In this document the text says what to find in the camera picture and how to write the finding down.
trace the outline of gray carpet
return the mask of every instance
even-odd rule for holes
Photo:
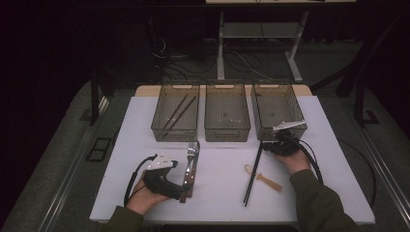
[[[233,42],[225,49],[234,49]],[[164,78],[171,79],[200,79],[216,78],[215,48],[210,46],[210,55],[204,60],[177,61],[177,65],[170,65],[172,69],[164,69]],[[243,54],[256,71],[275,78],[289,78],[291,72],[284,60],[283,51],[290,46],[287,42],[272,41],[257,49],[249,49]],[[342,43],[303,43],[296,55],[304,84],[311,85],[347,65],[357,54],[361,45],[354,42]],[[250,80],[258,74],[250,71],[234,53],[227,53],[225,60],[225,78],[242,78]],[[335,95],[337,81],[333,82],[315,94],[319,97],[325,113],[334,129],[336,136],[348,142],[355,149],[364,153],[368,158],[368,150],[352,121],[354,96],[340,99]],[[124,114],[133,90],[119,90],[109,99],[109,105],[102,113],[94,127],[89,122],[81,121],[84,110],[90,108],[89,86],[85,85],[73,99],[66,117],[60,128],[50,141],[42,160],[24,192],[10,214],[2,231],[38,231],[43,223],[43,231],[99,231],[100,225],[88,219],[93,208],[103,173],[109,161],[110,151],[115,141],[116,132],[122,124]],[[380,105],[370,92],[366,92],[365,108],[371,110],[379,125],[369,125],[366,132],[375,143],[384,161],[391,168],[406,195],[410,187],[406,184],[406,177],[410,172],[410,142],[395,121]],[[90,162],[85,158],[89,154],[94,142],[99,137],[110,138],[110,144],[105,159],[102,162]],[[344,142],[340,142],[346,158],[368,201],[372,196],[372,181],[369,168],[365,160]],[[377,176],[377,195],[373,212],[376,223],[365,225],[365,231],[409,231],[389,191]],[[60,207],[55,207],[53,197],[59,196]],[[48,209],[55,209],[54,215],[47,214]]]

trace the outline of dark background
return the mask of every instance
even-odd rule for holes
[[[84,1],[98,4],[109,1]],[[106,95],[116,89],[158,83],[158,64],[151,54],[155,35],[200,56],[204,38],[216,37],[219,14],[201,12],[85,14],[69,1],[0,3],[2,141],[0,156],[0,226],[58,128],[71,100],[97,71]],[[380,44],[361,78],[410,137],[409,11],[406,1],[363,0],[354,7],[315,8],[304,33],[306,43],[357,40],[372,44],[406,10]],[[227,18],[260,20],[263,14],[230,12]],[[289,17],[286,9],[280,18]],[[146,78],[137,77],[143,73]]]

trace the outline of brown utensil handle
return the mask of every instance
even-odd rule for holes
[[[270,186],[272,189],[276,190],[276,191],[281,191],[282,186],[280,186],[279,184],[269,180],[268,178],[262,176],[262,174],[257,174],[256,176],[256,180],[261,180],[263,181],[266,185]]]
[[[192,184],[190,187],[190,190],[187,191],[187,197],[192,197],[192,192],[193,192],[193,183],[195,182],[195,174],[196,174],[196,167],[192,169],[190,172],[190,180],[188,183]]]
[[[184,177],[184,183],[183,185],[187,184],[188,181],[190,180],[190,173],[189,172],[185,172],[185,177]],[[185,203],[187,200],[187,193],[185,191],[183,191],[181,193],[181,197],[180,197],[180,203]]]

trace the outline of tabletop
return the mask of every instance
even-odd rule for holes
[[[110,219],[115,207],[122,205],[135,168],[154,154],[166,152],[172,160],[177,160],[177,167],[171,169],[167,179],[177,185],[183,183],[189,143],[155,140],[150,128],[158,101],[158,95],[152,96],[154,89],[159,92],[160,86],[143,86],[130,102],[91,220]],[[346,214],[357,223],[374,223],[374,214],[337,143],[318,98],[311,96],[309,91],[302,93],[305,95],[297,97],[307,121],[307,131],[302,139],[314,150],[325,185],[339,194]],[[145,223],[295,224],[295,195],[288,181],[289,174],[269,152],[262,153],[257,171],[282,185],[282,191],[277,192],[255,181],[247,207],[243,203],[249,182],[249,174],[244,167],[254,163],[259,145],[251,100],[248,99],[251,129],[247,142],[205,141],[204,102],[205,97],[201,95],[198,107],[201,150],[193,195],[186,203],[173,199],[162,202],[144,217]]]

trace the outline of olive green sleeve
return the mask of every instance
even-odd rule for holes
[[[362,231],[344,213],[337,193],[320,184],[311,170],[293,174],[290,182],[296,193],[296,212],[302,232]]]
[[[139,231],[143,220],[142,215],[117,206],[111,219],[102,226],[102,232],[136,232]]]

